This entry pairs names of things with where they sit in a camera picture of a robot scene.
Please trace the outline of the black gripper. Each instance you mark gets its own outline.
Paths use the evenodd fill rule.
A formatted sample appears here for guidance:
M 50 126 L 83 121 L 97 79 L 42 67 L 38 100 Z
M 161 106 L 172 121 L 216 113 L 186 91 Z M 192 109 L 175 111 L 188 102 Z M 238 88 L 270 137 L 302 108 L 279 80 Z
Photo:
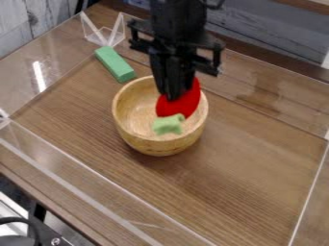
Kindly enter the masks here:
M 149 49 L 157 49 L 166 54 L 151 51 L 148 57 L 157 92 L 168 100 L 176 100 L 182 94 L 178 56 L 182 57 L 184 90 L 191 89 L 195 69 L 212 76 L 220 73 L 220 52 L 224 49 L 224 42 L 206 30 L 196 31 L 187 39 L 167 40 L 155 36 L 148 20 L 131 19 L 127 27 L 131 32 L 128 39 L 131 49 L 145 54 Z

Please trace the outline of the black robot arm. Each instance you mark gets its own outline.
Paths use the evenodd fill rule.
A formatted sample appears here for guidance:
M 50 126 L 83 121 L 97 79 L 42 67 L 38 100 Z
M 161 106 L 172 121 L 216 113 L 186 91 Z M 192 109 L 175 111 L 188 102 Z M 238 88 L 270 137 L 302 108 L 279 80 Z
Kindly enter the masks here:
M 216 76 L 224 42 L 206 31 L 207 10 L 224 0 L 149 0 L 149 19 L 131 19 L 129 48 L 148 54 L 157 92 L 170 101 L 191 90 L 195 71 Z

